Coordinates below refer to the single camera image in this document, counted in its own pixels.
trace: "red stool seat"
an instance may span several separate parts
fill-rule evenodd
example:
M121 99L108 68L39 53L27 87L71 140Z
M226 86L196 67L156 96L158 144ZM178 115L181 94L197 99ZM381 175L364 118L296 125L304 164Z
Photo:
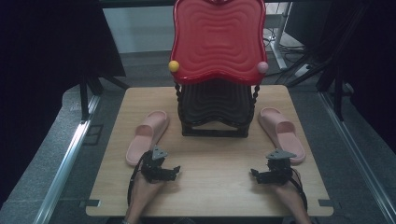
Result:
M259 85L266 62L262 43L265 6L262 0L177 0L172 72L179 84L222 78Z

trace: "light wood tabletop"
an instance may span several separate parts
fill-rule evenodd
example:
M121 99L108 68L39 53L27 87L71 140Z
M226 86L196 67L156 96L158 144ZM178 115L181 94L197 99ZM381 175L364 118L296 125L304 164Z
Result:
M330 216L332 207L320 206L328 193L312 156L303 128L286 87L261 86L248 138L191 137L181 134L175 88L131 88L126 91L109 138L90 200L90 216L123 217L127 189L134 167L125 161L134 129L153 110L166 111L170 124L158 143L167 151L164 169L181 166L176 181L169 181L144 212L146 217L284 217L290 213L271 190L257 184L250 169L266 172L265 156L275 150L258 122L264 107L277 108L296 127L306 159L293 166L302 174L310 216Z

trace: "gray carpet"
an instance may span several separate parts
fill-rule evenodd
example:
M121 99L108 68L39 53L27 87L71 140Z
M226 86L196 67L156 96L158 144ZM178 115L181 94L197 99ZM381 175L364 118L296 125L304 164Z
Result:
M139 64L129 63L128 60L132 61L134 57L132 59L123 57L127 77L120 77L119 80L132 87L174 86L166 63L163 61L165 56L166 54L148 56L146 62L139 61ZM156 63L152 60L155 57L157 57ZM269 73L275 73L276 62L271 54L269 54L269 64L274 68L274 71ZM292 101L334 206L334 214L331 217L312 218L320 224L387 223L316 92L315 83L318 76L290 89ZM285 78L293 79L293 76L281 79L279 75L269 76L263 84L282 84ZM105 91L101 96L98 111L93 116L90 135L84 140L84 145L49 223L117 223L119 221L116 218L89 217L85 214L84 208L124 94L124 90L112 83L104 79L101 79L101 82ZM80 119L78 102L78 87L64 94L64 106L35 159L3 205L0 211L0 223L31 223L35 219L38 208L51 184L51 179L55 176L74 130L78 126ZM396 168L394 153L365 122L347 97L343 102L343 115L345 125L355 138L361 153L385 187L389 197L396 202L396 180L392 174ZM227 223L226 220L198 219L197 222ZM152 224L172 223L169 219L149 221ZM246 218L238 219L238 222L272 223L272 220Z

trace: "black clamp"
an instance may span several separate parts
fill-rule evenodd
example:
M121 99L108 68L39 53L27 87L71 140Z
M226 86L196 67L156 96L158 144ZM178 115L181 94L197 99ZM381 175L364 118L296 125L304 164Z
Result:
M136 167L134 168L134 172L132 173L129 182L127 198L128 205L131 203L132 189L134 187L134 179L137 175L137 172L141 171L142 175L149 183L152 183L153 180L169 181L176 179L177 173L180 171L180 166L175 167L173 170L167 170L161 167L167 155L168 154L165 151L161 150L157 146L155 146L153 150L147 151L142 155Z
M295 188L297 188L298 193L303 199L305 210L308 209L308 203L306 200L305 193L303 191L303 183L300 180L298 184L292 177L293 172L296 172L290 167L290 158L296 157L295 154L289 153L282 149L276 149L274 152L270 153L266 158L268 159L267 166L269 172L259 173L257 170L250 169L252 175L256 178L259 184L280 184L285 185L290 181Z

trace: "pink slipper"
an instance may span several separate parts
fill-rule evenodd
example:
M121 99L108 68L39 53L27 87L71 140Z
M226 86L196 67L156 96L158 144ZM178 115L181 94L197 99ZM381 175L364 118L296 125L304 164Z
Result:
M294 124L286 119L277 109L262 109L259 115L259 123L277 148L296 155L296 157L290 158L292 164L304 161L305 150L296 136Z
M127 163L137 165L142 155L158 143L168 124L169 117L164 111L156 110L149 113L134 131L134 140L126 152Z

